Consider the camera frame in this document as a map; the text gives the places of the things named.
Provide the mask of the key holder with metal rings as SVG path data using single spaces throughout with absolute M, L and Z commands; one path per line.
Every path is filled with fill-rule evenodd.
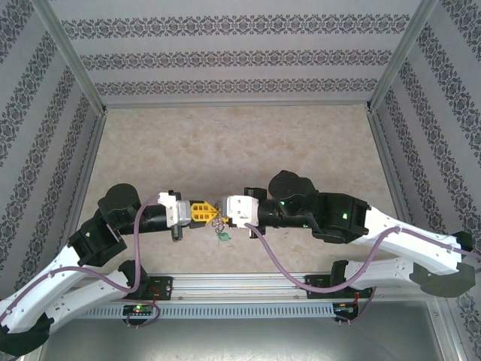
M 213 207 L 215 209 L 215 214 L 211 221 L 211 225 L 214 228 L 214 231 L 217 236 L 220 236 L 220 234 L 223 233 L 225 229 L 225 222 L 224 222 L 224 219 L 222 218 L 221 205 L 222 204 L 220 201 L 216 201 L 214 203 Z

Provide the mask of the left circuit board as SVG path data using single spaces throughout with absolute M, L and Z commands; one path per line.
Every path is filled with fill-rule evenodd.
M 123 316 L 149 317 L 153 314 L 153 307 L 149 305 L 124 305 Z

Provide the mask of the metal sheet panel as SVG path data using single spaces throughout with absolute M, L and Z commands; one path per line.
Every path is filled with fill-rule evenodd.
M 52 335 L 40 361 L 444 361 L 432 331 L 329 319 L 160 320 L 130 329 L 75 320 Z

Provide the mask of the aluminium table side rail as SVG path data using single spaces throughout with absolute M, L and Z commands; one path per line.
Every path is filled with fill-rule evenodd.
M 68 222 L 65 225 L 64 233 L 59 244 L 60 246 L 64 246 L 68 241 L 68 237 L 77 230 L 77 225 L 82 214 L 83 205 L 89 187 L 89 182 L 92 177 L 95 159 L 101 143 L 101 137 L 104 131 L 107 115 L 108 109 L 103 110 L 98 115 L 98 119 L 95 121 L 95 127 L 92 129 L 92 134 L 89 137 L 88 147 L 86 149 L 86 154 L 81 167 L 81 173 L 78 178 L 77 187 L 74 192 L 74 198 L 68 214 Z
M 366 107 L 366 115 L 374 138 L 374 143 L 379 154 L 381 166 L 383 168 L 383 173 L 386 178 L 386 183 L 389 189 L 395 213 L 399 220 L 405 223 L 409 223 L 411 221 L 410 212 L 407 207 L 407 203 L 405 202 L 401 189 L 401 183 L 398 180 L 395 164 L 392 161 L 389 147 L 386 143 L 386 139 L 384 137 L 379 119 L 369 107 Z

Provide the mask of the aluminium mounting rail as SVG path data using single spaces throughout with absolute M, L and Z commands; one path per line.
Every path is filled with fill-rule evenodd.
M 172 302 L 234 302 L 308 300 L 308 291 L 277 273 L 174 274 L 167 296 Z M 415 287 L 377 287 L 374 301 L 433 301 Z

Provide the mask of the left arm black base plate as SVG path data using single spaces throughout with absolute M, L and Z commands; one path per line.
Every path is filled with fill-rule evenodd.
M 173 278 L 170 276 L 152 276 L 149 279 L 143 298 L 149 301 L 170 301 L 173 290 Z

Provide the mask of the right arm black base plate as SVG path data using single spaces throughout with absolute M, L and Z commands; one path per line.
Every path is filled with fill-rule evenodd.
M 330 276 L 329 275 L 306 275 L 304 277 L 305 284 L 313 287 L 329 287 Z M 345 299 L 354 300 L 356 297 L 360 299 L 368 299 L 374 288 L 368 287 L 363 290 L 356 290 L 352 287 L 347 287 L 343 290 L 334 293 L 315 293 L 307 291 L 306 296 L 308 299 Z

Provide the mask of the aluminium frame cross beam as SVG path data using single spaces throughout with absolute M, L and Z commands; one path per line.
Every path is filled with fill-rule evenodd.
M 369 108 L 368 101 L 356 100 L 314 100 L 314 101 L 236 101 L 236 102 L 151 102 L 151 103 L 122 103 L 105 105 L 106 110 L 128 110 L 148 108 L 234 108 L 234 107 L 289 107 L 289 106 L 350 106 L 362 105 Z

